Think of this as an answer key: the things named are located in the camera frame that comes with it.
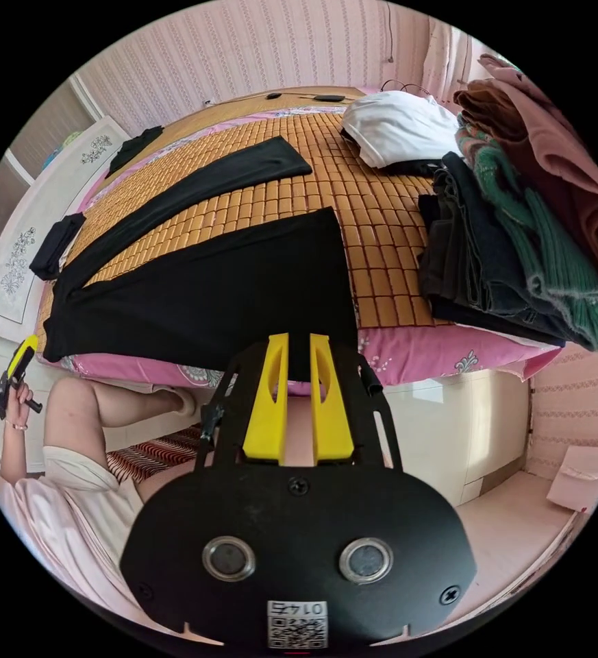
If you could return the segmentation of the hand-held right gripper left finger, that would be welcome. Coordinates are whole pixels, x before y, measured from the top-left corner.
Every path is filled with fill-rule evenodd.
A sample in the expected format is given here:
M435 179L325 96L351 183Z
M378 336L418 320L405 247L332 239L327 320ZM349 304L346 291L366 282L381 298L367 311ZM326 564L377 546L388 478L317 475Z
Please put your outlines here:
M248 461L282 465L288 415L289 335L271 335L263 357L242 450Z

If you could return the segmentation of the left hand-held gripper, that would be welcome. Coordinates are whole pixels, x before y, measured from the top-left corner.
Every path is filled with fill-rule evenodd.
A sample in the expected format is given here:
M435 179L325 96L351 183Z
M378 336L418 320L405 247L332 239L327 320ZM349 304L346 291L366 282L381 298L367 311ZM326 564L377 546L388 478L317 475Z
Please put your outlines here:
M22 383L25 372L38 351L38 336L32 334L16 348L9 366L0 378L0 413L5 413L8 391Z

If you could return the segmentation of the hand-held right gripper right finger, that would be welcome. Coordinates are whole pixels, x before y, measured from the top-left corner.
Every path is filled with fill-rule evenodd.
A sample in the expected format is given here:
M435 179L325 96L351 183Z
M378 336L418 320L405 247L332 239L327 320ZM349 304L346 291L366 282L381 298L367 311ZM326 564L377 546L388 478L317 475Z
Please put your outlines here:
M349 463L353 439L329 337L311 334L309 350L314 464Z

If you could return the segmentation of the person's left hand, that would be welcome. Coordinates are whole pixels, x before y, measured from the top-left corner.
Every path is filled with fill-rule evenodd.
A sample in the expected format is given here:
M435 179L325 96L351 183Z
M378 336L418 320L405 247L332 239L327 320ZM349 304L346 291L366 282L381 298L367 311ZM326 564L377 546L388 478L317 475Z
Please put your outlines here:
M26 382L22 382L17 387L11 386L9 388L5 410L5 424L7 427L23 432L27 429L30 412L28 402L32 399L33 393Z

